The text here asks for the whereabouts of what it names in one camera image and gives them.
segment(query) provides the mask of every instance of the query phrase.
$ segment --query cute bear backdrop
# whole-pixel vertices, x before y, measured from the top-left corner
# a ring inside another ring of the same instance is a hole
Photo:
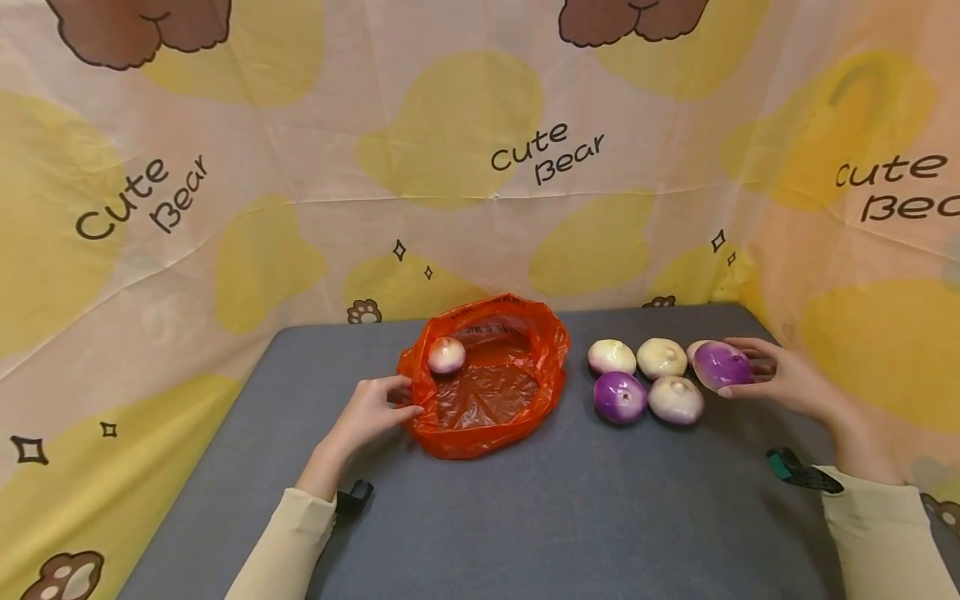
[[[508,291],[743,303],[960,527],[960,5],[646,5],[0,5],[0,589],[114,597],[282,328]]]

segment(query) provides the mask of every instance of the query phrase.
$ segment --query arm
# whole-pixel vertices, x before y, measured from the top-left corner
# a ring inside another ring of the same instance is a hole
[[[370,440],[422,413],[393,408],[388,394],[409,394],[410,380],[361,381],[337,423],[314,449],[294,488],[283,493],[226,600],[303,600],[333,530],[337,486],[350,456]]]
[[[843,484],[823,494],[824,514],[840,556],[849,600],[960,600],[920,492],[903,485],[893,462],[856,417],[832,426],[837,468],[821,470]]]
[[[726,341],[751,359],[755,382],[720,396],[773,400],[830,432],[837,467],[820,469],[845,490],[824,494],[824,514],[849,600],[960,600],[919,491],[903,484],[857,403],[798,354],[757,338]]]
[[[337,482],[347,461],[324,440],[303,475],[288,488],[226,600],[303,600],[317,559],[333,531]]]

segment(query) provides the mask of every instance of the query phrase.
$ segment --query orange plastic bag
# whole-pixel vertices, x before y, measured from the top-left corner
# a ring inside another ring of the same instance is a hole
[[[463,368],[427,368],[437,339],[467,349]],[[437,458],[470,459],[527,437],[560,402],[570,350],[566,327],[546,304],[507,294],[455,308],[427,322],[396,370],[413,380],[422,415],[407,424]]]

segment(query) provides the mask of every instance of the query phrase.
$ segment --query sleeve cuff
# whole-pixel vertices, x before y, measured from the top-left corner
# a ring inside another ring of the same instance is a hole
[[[273,520],[295,531],[321,536],[333,523],[336,510],[336,497],[333,502],[327,502],[303,490],[287,488],[274,511]]]
[[[816,466],[839,481],[840,493],[822,492],[827,520],[883,521],[929,527],[920,491],[913,486],[891,486],[842,473],[836,467]]]

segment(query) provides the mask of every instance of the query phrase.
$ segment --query gray table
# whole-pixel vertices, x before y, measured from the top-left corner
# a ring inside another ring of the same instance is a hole
[[[764,452],[829,462],[824,433],[769,404],[708,398],[701,423],[593,414],[584,357],[600,338],[634,348],[769,337],[732,305],[562,315],[571,349],[559,409],[530,438],[471,462],[426,455],[402,432],[355,461],[374,483],[338,526],[308,598],[526,600],[841,598],[820,500],[777,481]],[[297,479],[358,379],[390,374],[422,323],[280,332],[237,399],[121,600],[222,598],[281,491]],[[960,544],[934,526],[957,578]]]

